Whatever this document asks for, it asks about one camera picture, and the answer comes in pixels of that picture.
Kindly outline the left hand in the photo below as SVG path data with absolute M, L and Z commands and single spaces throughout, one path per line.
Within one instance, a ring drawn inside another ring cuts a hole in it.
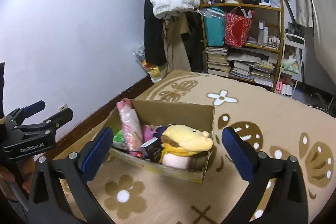
M 30 194 L 31 184 L 35 172 L 35 161 L 31 157 L 25 160 L 25 164 L 21 168 L 21 173 L 25 179 L 22 183 L 22 188 Z M 1 191 L 8 200 L 17 201 L 17 198 L 11 188 L 8 185 L 8 182 L 15 182 L 14 175 L 5 167 L 1 166 Z

